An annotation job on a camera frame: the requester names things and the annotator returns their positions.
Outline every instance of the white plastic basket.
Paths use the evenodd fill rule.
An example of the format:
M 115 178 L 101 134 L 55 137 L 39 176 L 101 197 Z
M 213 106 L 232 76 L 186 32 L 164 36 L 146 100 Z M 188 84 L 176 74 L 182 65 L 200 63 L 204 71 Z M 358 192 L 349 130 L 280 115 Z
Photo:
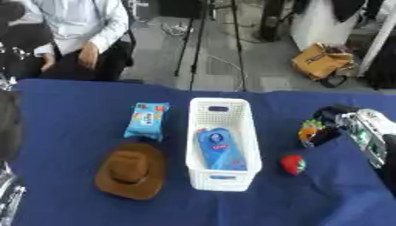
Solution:
M 206 169 L 197 140 L 201 128 L 230 131 L 245 157 L 247 171 Z M 194 98 L 190 102 L 186 165 L 191 185 L 198 190 L 243 192 L 262 168 L 250 104 L 241 99 Z

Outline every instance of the wet wipes package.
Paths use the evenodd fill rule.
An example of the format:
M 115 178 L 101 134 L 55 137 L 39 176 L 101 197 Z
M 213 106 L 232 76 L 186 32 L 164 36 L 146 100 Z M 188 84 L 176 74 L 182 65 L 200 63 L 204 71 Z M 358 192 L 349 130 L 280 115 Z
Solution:
M 247 170 L 245 159 L 227 129 L 200 129 L 198 142 L 209 170 Z
M 169 109 L 169 103 L 138 102 L 132 109 L 131 122 L 126 128 L 124 137 L 147 137 L 161 141 L 163 139 L 161 124 L 164 114 Z

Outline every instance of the white shirt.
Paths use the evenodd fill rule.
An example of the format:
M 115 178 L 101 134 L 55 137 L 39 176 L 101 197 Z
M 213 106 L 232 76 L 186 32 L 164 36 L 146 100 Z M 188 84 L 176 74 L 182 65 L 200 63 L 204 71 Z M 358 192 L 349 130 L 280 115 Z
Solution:
M 81 49 L 91 41 L 106 51 L 128 29 L 128 15 L 121 0 L 14 0 L 23 3 L 27 13 L 11 23 L 37 23 L 43 20 L 54 34 L 62 55 Z M 34 50 L 35 55 L 54 54 L 49 43 Z

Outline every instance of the blue tablecloth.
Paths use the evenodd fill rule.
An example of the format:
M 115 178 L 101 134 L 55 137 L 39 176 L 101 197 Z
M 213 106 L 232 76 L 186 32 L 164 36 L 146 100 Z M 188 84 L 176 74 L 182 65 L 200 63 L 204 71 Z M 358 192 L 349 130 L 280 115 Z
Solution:
M 25 80 L 19 83 L 25 137 L 13 167 L 28 193 L 21 226 L 293 226 L 396 225 L 396 202 L 346 136 L 302 149 L 297 131 L 323 106 L 345 103 L 396 119 L 396 96 L 303 92 L 204 93 L 125 83 Z M 263 170 L 247 192 L 196 191 L 185 165 L 188 104 L 194 97 L 251 103 Z M 125 142 L 136 102 L 169 102 L 164 122 L 166 183 L 152 200 L 124 200 L 96 189 L 105 156 Z M 307 171 L 293 177 L 277 160 L 303 154 Z

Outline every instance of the fake strawberry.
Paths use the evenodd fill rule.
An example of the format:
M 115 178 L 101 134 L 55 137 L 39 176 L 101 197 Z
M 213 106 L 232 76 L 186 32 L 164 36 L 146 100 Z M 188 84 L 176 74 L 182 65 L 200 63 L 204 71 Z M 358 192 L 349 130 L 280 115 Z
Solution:
M 293 175 L 298 175 L 305 170 L 307 164 L 300 155 L 286 155 L 280 161 L 283 168 Z

